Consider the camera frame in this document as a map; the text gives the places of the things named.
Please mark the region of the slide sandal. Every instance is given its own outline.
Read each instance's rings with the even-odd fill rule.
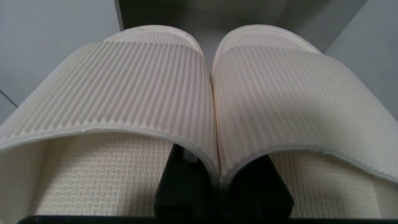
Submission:
[[[397,218],[397,121],[344,65],[254,25],[224,37],[211,78],[222,185],[271,154],[291,217]]]
[[[0,127],[0,220],[151,216],[173,143],[218,185],[212,97],[182,30],[136,27],[78,49]]]

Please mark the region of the textured footbed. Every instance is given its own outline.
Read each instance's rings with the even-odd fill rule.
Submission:
[[[106,41],[175,44],[203,54],[191,35],[165,26],[128,29]],[[31,212],[153,216],[155,191],[171,147],[172,142],[129,133],[51,140]]]
[[[229,49],[253,45],[320,54],[314,46],[289,31],[272,26],[246,26],[231,31],[223,39],[213,65],[216,66],[218,57]],[[271,159],[295,200],[291,217],[381,216],[374,177],[357,167],[310,151],[277,152],[271,154]]]

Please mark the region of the black object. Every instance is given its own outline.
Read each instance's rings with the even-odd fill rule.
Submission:
[[[269,156],[243,167],[224,199],[224,217],[288,219],[294,201]]]
[[[155,197],[159,218],[206,218],[217,214],[217,197],[203,163],[174,144]]]

